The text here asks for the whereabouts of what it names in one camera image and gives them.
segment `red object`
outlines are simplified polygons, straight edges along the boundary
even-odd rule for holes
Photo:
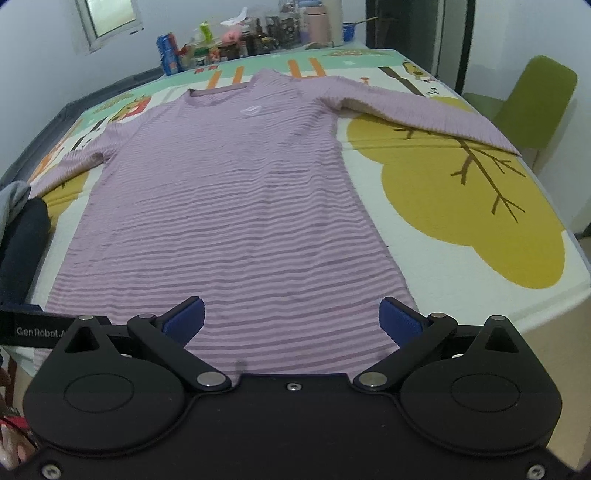
[[[177,39],[175,38],[174,33],[169,33],[168,39],[170,40],[170,46],[172,46],[174,52],[178,55]]]
[[[8,420],[10,420],[18,428],[20,428],[21,430],[24,430],[25,432],[29,429],[29,424],[27,423],[25,417],[10,417]],[[0,419],[0,425],[6,425],[7,427],[12,428],[12,425],[10,425],[8,422],[5,422],[1,419]]]
[[[148,106],[151,99],[152,99],[152,96],[141,99],[141,101],[138,102],[138,104],[134,107],[134,109],[129,111],[128,113],[126,113],[125,116],[123,116],[123,118],[121,118],[121,120],[123,120],[124,118],[127,118],[129,116],[134,116],[134,115],[137,115],[138,113],[143,112],[145,110],[145,108]]]

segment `window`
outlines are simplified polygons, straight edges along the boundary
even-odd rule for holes
[[[76,0],[90,50],[126,30],[139,30],[141,20],[136,0]]]

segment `pink toy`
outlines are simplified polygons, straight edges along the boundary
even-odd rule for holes
[[[241,28],[238,25],[234,25],[224,35],[222,35],[222,43],[237,43],[240,41],[240,35],[242,34]]]

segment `blue gripper pad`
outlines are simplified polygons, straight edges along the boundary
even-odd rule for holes
[[[161,319],[169,314],[171,316],[162,326],[162,332],[175,342],[185,346],[203,327],[205,304],[202,299],[192,297],[162,315]]]
[[[379,304],[379,325],[399,347],[421,335],[429,321],[421,314],[393,298]]]

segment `dark cloth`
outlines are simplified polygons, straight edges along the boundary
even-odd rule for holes
[[[6,228],[0,244],[0,302],[25,303],[50,226],[47,205],[34,198]]]
[[[25,206],[30,191],[31,187],[22,180],[13,181],[0,190],[0,243],[6,227]]]

